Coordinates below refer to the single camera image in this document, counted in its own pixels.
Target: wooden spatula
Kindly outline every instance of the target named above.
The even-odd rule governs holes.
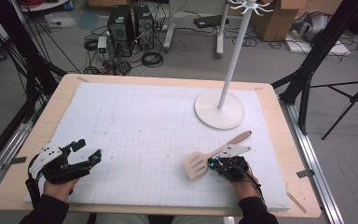
[[[196,180],[203,175],[205,175],[208,172],[208,159],[211,158],[214,155],[219,154],[221,151],[223,151],[228,144],[238,144],[241,141],[245,140],[251,135],[251,131],[247,131],[244,133],[241,133],[237,137],[233,138],[231,141],[229,141],[227,144],[222,145],[217,150],[205,154],[199,151],[191,153],[188,157],[185,158],[183,161],[183,166],[185,167],[186,173],[188,175],[188,178],[190,180]]]

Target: floor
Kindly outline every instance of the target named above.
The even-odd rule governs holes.
[[[60,8],[48,10],[60,11]],[[192,19],[197,15],[183,12],[174,17],[178,26],[196,28]],[[70,14],[77,24],[71,28],[52,29],[49,33],[77,68],[88,63],[87,51],[83,48],[84,37],[91,30],[106,25],[107,14],[87,7],[77,7]],[[190,30],[176,30],[172,47],[162,52],[164,64],[157,68],[140,66],[127,76],[177,77],[193,79],[224,80],[234,49],[232,36],[238,32],[240,20],[231,18],[224,42],[224,57],[215,56],[215,33],[197,33]],[[306,58],[305,54],[290,53],[283,43],[273,46],[254,38],[248,29],[248,43],[243,47],[233,81],[272,83],[295,72]],[[55,44],[48,40],[46,46],[51,60],[65,71],[75,73],[75,68],[66,60]],[[358,81],[358,45],[343,40],[351,55],[343,58],[327,56],[316,71],[312,85]],[[10,59],[0,60],[0,133],[25,102],[20,79]],[[276,89],[284,92],[286,86]],[[358,84],[339,87],[348,94],[358,92]],[[321,164],[328,186],[333,192],[339,211],[345,223],[358,223],[358,104],[351,109],[338,126],[322,140],[322,136],[337,120],[348,105],[349,99],[326,87],[310,90],[307,116],[308,137]],[[26,212],[0,211],[0,223],[18,222]],[[71,213],[65,223],[86,223],[88,214]],[[328,223],[326,215],[319,218],[278,218],[280,223]]]

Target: wooden table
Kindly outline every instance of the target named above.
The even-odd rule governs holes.
[[[25,180],[30,159],[53,137],[62,115],[70,104],[81,82],[117,83],[132,85],[157,85],[194,88],[222,88],[222,81],[156,78],[156,77],[108,77],[90,75],[66,75],[54,92],[48,105],[35,124],[24,143],[19,157],[27,157],[26,163],[14,164],[8,170],[0,184],[0,210],[32,210],[30,203],[23,199],[27,193]],[[295,141],[283,116],[276,94],[269,84],[232,82],[232,90],[256,91],[261,104],[268,133],[280,165],[291,209],[270,211],[277,217],[318,217],[321,214],[310,181],[298,178],[297,172],[305,168],[298,154]],[[73,212],[136,213],[161,215],[206,215],[206,216],[241,216],[240,209],[130,206],[106,204],[74,204]]]

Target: hand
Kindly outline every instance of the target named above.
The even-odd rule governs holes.
[[[258,183],[257,178],[253,176],[253,174],[250,171],[248,171],[248,174],[254,178],[256,183]],[[252,184],[252,182],[249,180],[247,176],[244,177],[242,181],[237,181],[237,182],[230,181],[230,183],[234,188],[239,201],[244,198],[259,197],[257,190],[255,189],[255,186]]]
[[[68,202],[69,191],[71,191],[78,180],[79,179],[74,179],[64,184],[51,184],[46,180],[43,193],[66,203]]]

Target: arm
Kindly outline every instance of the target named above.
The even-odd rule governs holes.
[[[59,224],[63,223],[68,213],[69,192],[78,179],[64,184],[54,185],[46,180],[42,199],[30,215],[24,217],[20,224]]]
[[[240,182],[230,182],[234,188],[237,198],[240,201],[240,208],[243,218],[240,224],[277,224],[278,220],[274,215],[267,211],[267,207],[262,203],[255,187],[249,180]]]

